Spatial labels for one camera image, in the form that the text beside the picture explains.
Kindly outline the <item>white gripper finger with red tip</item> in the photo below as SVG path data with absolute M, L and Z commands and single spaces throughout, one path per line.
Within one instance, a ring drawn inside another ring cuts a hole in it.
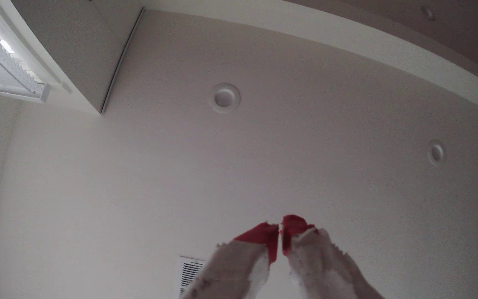
M 300 216 L 283 217 L 282 252 L 302 298 L 384 298 L 326 229 Z
M 256 298 L 276 261 L 279 226 L 262 222 L 219 244 L 181 298 Z

